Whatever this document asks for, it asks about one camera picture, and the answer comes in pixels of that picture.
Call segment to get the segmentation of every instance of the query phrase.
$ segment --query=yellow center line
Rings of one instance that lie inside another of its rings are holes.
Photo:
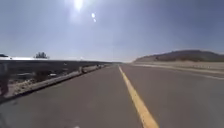
[[[128,92],[132,98],[132,101],[135,105],[135,108],[138,112],[138,115],[141,119],[142,125],[144,128],[159,128],[158,124],[156,123],[156,121],[153,119],[152,115],[150,114],[150,112],[148,111],[147,107],[145,106],[144,102],[142,101],[142,99],[140,98],[140,96],[138,95],[137,91],[134,89],[134,87],[132,86],[131,82],[129,81],[129,79],[127,78],[127,76],[125,75],[125,73],[122,71],[121,67],[119,66],[119,70],[123,76],[123,79],[126,83],[126,86],[128,88]]]

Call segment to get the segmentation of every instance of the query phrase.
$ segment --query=asphalt road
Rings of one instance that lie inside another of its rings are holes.
[[[0,105],[5,128],[142,128],[145,106],[160,128],[223,128],[224,79],[171,69],[114,65]]]

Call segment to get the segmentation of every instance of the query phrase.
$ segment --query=tree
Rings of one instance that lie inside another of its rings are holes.
[[[45,58],[45,59],[47,59],[47,58],[49,58],[47,55],[46,55],[46,53],[44,53],[44,52],[38,52],[35,56],[34,56],[34,58]]]

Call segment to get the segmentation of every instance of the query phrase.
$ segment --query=road marking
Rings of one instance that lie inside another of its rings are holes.
[[[156,121],[153,119],[152,115],[148,111],[147,107],[145,106],[144,102],[142,99],[139,97],[137,91],[134,89],[132,86],[131,82],[125,75],[125,73],[122,71],[121,67],[119,66],[119,70],[121,72],[121,75],[123,76],[123,79],[126,83],[126,86],[128,88],[128,92],[132,98],[132,101],[135,105],[135,108],[138,112],[138,115],[141,119],[142,125],[144,128],[159,128],[158,124]]]
[[[194,70],[194,69],[183,69],[183,68],[166,67],[166,66],[155,66],[155,65],[133,65],[133,66],[174,69],[174,70],[170,70],[170,71],[173,71],[173,72],[177,72],[177,71],[178,72],[181,72],[181,70],[182,70],[182,71],[193,71],[193,72],[203,72],[203,73],[218,74],[218,73],[215,73],[215,72],[206,72],[206,71],[200,71],[200,70]],[[181,73],[186,73],[186,74],[191,74],[191,75],[194,75],[194,76],[200,76],[200,77],[205,77],[205,78],[210,78],[210,79],[216,79],[216,80],[224,80],[223,77],[216,77],[216,76],[209,76],[209,75],[201,75],[201,74],[196,74],[196,73],[192,73],[192,72],[181,72]]]

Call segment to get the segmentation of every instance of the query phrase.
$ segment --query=guardrail post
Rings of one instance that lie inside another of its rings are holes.
[[[101,65],[97,65],[97,68],[100,69],[101,68]]]
[[[38,71],[38,72],[35,72],[34,79],[36,82],[41,82],[46,80],[50,74],[51,74],[51,71]]]
[[[85,71],[84,71],[84,67],[79,67],[79,73],[80,73],[80,74],[85,73]]]
[[[8,91],[8,81],[9,81],[9,72],[8,72],[8,64],[0,63],[0,96],[4,97]]]

